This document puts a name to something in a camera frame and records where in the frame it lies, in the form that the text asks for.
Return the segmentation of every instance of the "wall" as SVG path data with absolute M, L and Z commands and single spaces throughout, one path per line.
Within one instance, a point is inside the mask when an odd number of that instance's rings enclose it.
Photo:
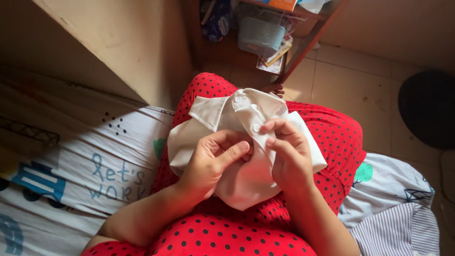
M 351 0 L 321 42 L 455 72 L 455 1 Z
M 0 3 L 0 65 L 143 101 L 103 62 L 30 0 Z
M 191 74 L 177 0 L 33 0 L 149 104 L 174 109 Z

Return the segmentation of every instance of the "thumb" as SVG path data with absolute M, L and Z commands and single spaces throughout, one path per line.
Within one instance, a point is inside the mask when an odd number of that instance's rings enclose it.
M 217 164 L 224 170 L 229 165 L 239 160 L 240 158 L 242 158 L 242 156 L 248 153 L 249 149 L 250 144 L 248 144 L 248 142 L 246 141 L 241 141 L 233 145 L 232 147 L 228 148 L 226 151 L 224 151 L 223 154 L 219 155 L 215 159 L 217 161 Z
M 266 145 L 286 160 L 298 163 L 298 158 L 301 157 L 301 154 L 288 141 L 269 137 Z

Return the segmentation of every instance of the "hand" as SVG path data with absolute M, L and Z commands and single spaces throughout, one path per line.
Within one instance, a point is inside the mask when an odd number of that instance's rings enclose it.
M 313 165 L 307 138 L 284 118 L 267 120 L 261 126 L 264 133 L 271 130 L 275 131 L 276 138 L 268 138 L 266 146 L 277 152 L 273 180 L 285 193 L 312 188 Z
M 223 171 L 232 163 L 251 159 L 252 142 L 246 133 L 223 130 L 199 140 L 177 185 L 196 204 L 215 191 Z

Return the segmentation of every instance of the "blue plastic basket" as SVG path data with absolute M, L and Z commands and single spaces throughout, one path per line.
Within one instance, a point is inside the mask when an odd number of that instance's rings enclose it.
M 278 51 L 285 31 L 277 24 L 247 17 L 240 22 L 237 45 L 244 51 L 269 58 Z

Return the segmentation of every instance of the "black fan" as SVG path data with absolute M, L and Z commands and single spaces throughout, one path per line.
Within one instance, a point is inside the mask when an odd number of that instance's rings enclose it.
M 455 149 L 455 77 L 429 70 L 409 77 L 398 95 L 401 117 L 423 143 Z

